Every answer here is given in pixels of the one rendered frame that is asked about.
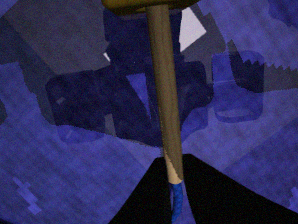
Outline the yellow wooden block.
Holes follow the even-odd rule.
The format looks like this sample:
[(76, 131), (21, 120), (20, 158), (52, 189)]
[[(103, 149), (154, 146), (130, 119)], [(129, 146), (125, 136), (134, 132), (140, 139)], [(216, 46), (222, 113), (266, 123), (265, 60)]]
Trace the yellow wooden block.
[(190, 7), (200, 0), (101, 0), (102, 6), (116, 16), (145, 14), (145, 7), (169, 4), (169, 10)]

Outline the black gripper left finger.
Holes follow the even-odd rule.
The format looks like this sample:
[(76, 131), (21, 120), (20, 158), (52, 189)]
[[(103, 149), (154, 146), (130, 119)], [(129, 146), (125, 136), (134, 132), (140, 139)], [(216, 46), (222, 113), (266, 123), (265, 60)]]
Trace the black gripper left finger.
[(172, 224), (172, 201), (164, 157), (153, 160), (136, 189), (108, 224)]

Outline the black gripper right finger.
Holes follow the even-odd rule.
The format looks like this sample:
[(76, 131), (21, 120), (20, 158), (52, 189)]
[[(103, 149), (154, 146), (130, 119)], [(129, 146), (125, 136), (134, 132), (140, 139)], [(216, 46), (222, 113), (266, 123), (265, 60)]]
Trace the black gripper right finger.
[(196, 224), (298, 224), (298, 213), (242, 186), (196, 156), (182, 155)]

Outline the light wooden stick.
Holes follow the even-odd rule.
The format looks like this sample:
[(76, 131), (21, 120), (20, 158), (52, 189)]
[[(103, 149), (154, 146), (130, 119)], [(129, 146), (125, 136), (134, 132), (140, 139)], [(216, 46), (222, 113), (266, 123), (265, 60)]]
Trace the light wooden stick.
[(174, 224), (182, 212), (182, 202), (184, 202), (181, 184), (184, 180), (184, 169), (182, 169), (180, 117), (178, 117), (169, 4), (145, 7), (145, 15), (150, 56), (152, 56), (154, 88), (156, 88), (162, 153), (164, 153), (168, 180), (172, 183), (174, 194), (172, 210), (172, 224)]

